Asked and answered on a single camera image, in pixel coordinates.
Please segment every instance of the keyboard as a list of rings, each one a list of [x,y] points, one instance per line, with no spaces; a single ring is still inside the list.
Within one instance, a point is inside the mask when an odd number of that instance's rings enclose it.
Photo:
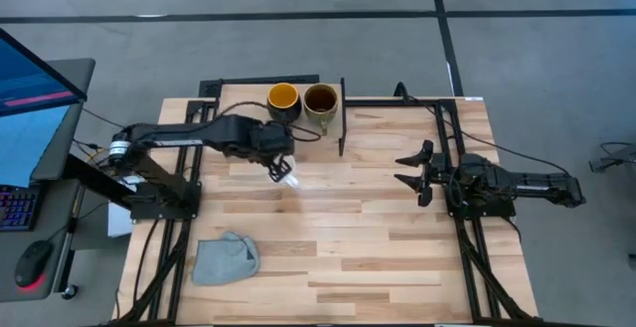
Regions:
[[[40,208],[40,188],[0,186],[0,232],[33,229]]]

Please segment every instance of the wooden table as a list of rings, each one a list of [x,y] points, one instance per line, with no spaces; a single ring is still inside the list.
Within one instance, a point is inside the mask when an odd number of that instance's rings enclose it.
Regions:
[[[266,89],[226,85],[220,108],[251,94],[264,97]],[[189,99],[196,98],[165,99],[159,122],[183,122]],[[484,102],[457,98],[457,106],[462,129],[492,141]],[[245,108],[238,112],[250,114]],[[297,191],[271,183],[263,167],[227,161],[205,149],[204,195],[192,224],[178,324],[471,321],[454,224],[446,215],[440,188],[434,188],[430,206],[420,208],[416,194],[393,177],[419,174],[394,160],[416,152],[423,139],[433,140],[439,149],[434,116],[417,107],[348,107],[347,124],[343,157],[332,134],[317,143],[297,144]],[[470,139],[465,143],[469,152],[498,161],[492,147]],[[174,170],[176,149],[155,150],[152,156]],[[159,223],[151,239],[140,293],[154,276],[163,225]],[[494,273],[519,305],[536,315],[517,234],[502,219],[487,218],[483,225]],[[132,233],[119,286],[124,312],[131,306],[150,226],[139,223]],[[173,242],[179,231],[177,225]],[[226,231],[256,240],[260,272],[224,286],[194,285],[198,241],[218,239]],[[475,275],[487,316],[484,284],[479,273]],[[167,313],[171,283],[168,276],[160,317]]]

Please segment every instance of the monitor screen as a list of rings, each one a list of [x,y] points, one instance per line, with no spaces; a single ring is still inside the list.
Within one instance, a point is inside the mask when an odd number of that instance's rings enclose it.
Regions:
[[[85,98],[85,93],[0,29],[0,116]]]

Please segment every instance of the gray cloth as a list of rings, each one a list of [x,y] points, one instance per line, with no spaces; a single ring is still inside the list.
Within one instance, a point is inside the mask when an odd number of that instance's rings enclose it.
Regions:
[[[192,282],[220,285],[254,275],[260,267],[256,244],[250,237],[223,233],[217,241],[199,241]]]

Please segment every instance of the gray floor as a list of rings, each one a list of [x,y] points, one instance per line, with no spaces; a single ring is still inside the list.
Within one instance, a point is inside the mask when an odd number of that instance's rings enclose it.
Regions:
[[[445,0],[447,10],[636,8],[636,0]],[[433,8],[432,0],[0,0],[0,16],[142,15]],[[575,210],[517,204],[523,248],[543,317],[611,326],[636,320],[636,181],[631,167],[589,173],[600,142],[636,141],[636,18],[449,20],[466,95],[484,96],[497,142],[562,165],[588,203]],[[87,107],[119,121],[154,121],[161,100],[216,78],[344,76],[349,93],[385,94],[404,81],[448,95],[434,19],[5,25],[45,59],[97,61]],[[142,109],[134,109],[143,102]],[[83,116],[78,139],[113,129]],[[501,154],[511,170],[550,171]],[[0,305],[0,325],[78,326],[112,311],[125,242],[82,251],[76,299]]]

